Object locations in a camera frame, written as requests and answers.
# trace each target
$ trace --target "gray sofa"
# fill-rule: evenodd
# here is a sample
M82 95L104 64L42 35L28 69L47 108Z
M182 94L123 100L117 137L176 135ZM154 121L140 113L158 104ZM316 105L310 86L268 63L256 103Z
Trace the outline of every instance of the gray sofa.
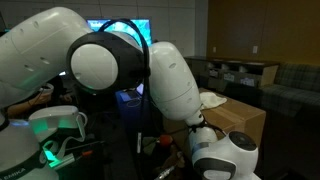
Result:
M295 117L302 107L320 111L320 66L281 64L275 82L262 88L261 105Z

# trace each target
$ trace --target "wall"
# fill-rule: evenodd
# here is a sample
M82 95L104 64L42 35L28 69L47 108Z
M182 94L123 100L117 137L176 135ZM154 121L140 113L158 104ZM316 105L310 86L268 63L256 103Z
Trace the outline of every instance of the wall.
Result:
M195 0L0 0L8 28L55 6L83 18L150 18L153 39L170 41L182 55L195 54Z
M207 29L208 29L208 1L196 1L195 22L195 55L206 56L207 54Z
M319 9L320 1L211 0L207 55L320 65Z

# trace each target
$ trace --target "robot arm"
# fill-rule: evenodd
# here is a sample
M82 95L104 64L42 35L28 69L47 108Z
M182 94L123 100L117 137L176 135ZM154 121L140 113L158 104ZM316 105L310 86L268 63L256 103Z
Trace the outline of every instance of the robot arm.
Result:
M143 61L145 49L132 37L92 32L79 15L66 8L53 8L22 22L0 38L0 46L0 108L28 97L67 67L79 85L91 93L133 87L148 74ZM185 120L189 126L205 123L198 87L176 47L159 42L148 51L150 94L159 110L168 119ZM1 141L8 129L0 132ZM214 130L198 127L189 141L194 167L202 176L250 179L257 148L241 145L250 142L245 135L228 134L218 141Z

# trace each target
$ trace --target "green light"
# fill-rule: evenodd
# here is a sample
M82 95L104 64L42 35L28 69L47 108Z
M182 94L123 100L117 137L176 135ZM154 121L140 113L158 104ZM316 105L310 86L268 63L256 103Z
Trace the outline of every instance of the green light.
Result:
M51 151L49 151L49 150L44 150L44 153L45 153L45 155L47 156L47 159L48 159L49 161L53 161L53 162L49 163L49 166L50 166L51 168L55 168L56 166L58 166L59 164L61 164L61 161L60 161L59 159L57 159L56 156L53 155Z
M38 134L44 130L48 130L47 121L46 120L35 121L34 125L32 126L32 129L35 134Z
M55 167L58 166L60 163L61 163L61 161L57 160L57 161L54 161L54 162L50 163L49 166L50 166L51 168L55 168Z
M69 119L64 119L64 118L61 118L59 119L59 126L60 128L68 128L68 127L71 127L71 123L69 121Z
M56 156L52 154L51 151L49 151L49 150L44 150L44 153L46 154L48 160L50 160L50 161L59 161L59 160L56 158Z

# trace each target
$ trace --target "computer screen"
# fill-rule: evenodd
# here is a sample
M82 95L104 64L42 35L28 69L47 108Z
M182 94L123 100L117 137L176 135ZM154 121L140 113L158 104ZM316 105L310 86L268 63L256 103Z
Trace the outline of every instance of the computer screen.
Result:
M65 76L66 75L66 72L65 71L63 71L63 72L61 72L60 74L59 74L59 76Z
M143 94L143 83L141 83L138 87L137 87L137 92L142 95Z
M151 37L151 27L150 27L150 20L149 19L130 19L140 30L140 33L144 37L147 42L147 45L150 46L152 44L152 37ZM110 21L110 19L95 19L95 20L87 20L88 26L93 31L98 31L99 28L106 22ZM130 34L134 37L139 46L142 47L139 35L127 24L122 22L116 22L109 26L105 31L120 31Z

